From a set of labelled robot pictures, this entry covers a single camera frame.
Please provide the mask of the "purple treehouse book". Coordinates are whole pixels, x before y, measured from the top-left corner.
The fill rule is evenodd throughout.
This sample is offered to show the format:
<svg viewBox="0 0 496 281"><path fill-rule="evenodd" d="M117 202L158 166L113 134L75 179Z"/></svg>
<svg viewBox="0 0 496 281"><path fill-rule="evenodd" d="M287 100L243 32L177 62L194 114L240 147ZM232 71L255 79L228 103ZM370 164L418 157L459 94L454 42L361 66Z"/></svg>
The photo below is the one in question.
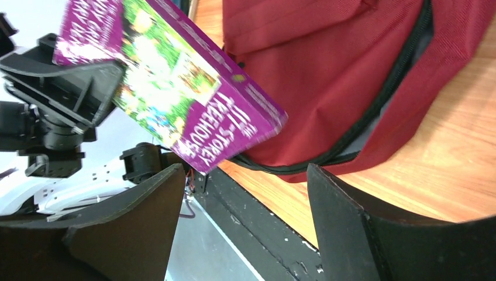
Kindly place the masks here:
<svg viewBox="0 0 496 281"><path fill-rule="evenodd" d="M53 61L111 60L126 66L115 105L202 174L287 121L171 1L68 1Z"/></svg>

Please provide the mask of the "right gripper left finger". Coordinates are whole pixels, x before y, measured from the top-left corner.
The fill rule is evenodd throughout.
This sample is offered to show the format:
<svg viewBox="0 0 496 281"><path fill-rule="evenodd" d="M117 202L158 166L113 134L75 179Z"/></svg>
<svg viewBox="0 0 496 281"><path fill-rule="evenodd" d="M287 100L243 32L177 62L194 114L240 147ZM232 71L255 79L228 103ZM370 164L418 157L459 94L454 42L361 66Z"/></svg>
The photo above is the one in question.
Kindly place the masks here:
<svg viewBox="0 0 496 281"><path fill-rule="evenodd" d="M131 189L84 210L63 243L102 280L164 280L184 192L174 164Z"/></svg>

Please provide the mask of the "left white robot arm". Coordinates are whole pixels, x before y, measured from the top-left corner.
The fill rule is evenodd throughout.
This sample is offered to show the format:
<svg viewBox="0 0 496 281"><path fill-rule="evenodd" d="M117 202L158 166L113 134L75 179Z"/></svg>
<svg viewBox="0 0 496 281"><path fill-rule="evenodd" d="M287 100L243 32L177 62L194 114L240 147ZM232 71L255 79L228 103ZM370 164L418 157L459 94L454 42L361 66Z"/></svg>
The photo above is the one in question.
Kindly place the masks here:
<svg viewBox="0 0 496 281"><path fill-rule="evenodd" d="M107 200L147 180L167 166L161 147L138 142L120 131L111 160L83 168L84 143L95 142L97 127L115 109L123 79L118 61L58 66L51 57L57 36L1 58L5 91L1 102L1 220L48 221Z"/></svg>

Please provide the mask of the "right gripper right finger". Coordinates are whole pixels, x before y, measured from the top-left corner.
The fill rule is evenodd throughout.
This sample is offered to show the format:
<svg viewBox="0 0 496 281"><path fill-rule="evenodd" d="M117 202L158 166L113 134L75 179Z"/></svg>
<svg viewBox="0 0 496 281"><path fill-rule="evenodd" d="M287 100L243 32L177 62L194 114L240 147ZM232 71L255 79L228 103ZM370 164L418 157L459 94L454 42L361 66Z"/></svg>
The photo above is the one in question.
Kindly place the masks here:
<svg viewBox="0 0 496 281"><path fill-rule="evenodd" d="M326 280L494 280L495 217L462 223L407 211L307 168Z"/></svg>

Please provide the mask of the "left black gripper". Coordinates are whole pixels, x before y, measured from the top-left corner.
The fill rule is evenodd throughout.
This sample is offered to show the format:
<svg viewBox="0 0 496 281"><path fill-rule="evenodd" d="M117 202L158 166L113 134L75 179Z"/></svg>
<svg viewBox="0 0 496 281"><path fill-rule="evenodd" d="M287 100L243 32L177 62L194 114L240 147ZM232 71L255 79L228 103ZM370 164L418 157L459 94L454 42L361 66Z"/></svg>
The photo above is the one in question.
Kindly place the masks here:
<svg viewBox="0 0 496 281"><path fill-rule="evenodd" d="M55 65L56 39L49 33L36 47L1 58L1 71L15 95L42 110L1 102L1 152L26 156L27 177L65 179L82 168L80 146L96 141L96 130L89 128L114 110L112 99L125 73L118 61Z"/></svg>

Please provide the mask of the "red backpack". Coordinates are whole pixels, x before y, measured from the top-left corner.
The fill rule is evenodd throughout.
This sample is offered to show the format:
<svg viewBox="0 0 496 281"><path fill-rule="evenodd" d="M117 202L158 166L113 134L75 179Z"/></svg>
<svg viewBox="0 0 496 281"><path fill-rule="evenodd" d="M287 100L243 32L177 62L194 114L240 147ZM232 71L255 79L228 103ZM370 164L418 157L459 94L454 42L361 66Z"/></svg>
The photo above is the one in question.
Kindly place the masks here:
<svg viewBox="0 0 496 281"><path fill-rule="evenodd" d="M288 114L233 163L284 181L388 160L474 56L485 0L223 1L224 51Z"/></svg>

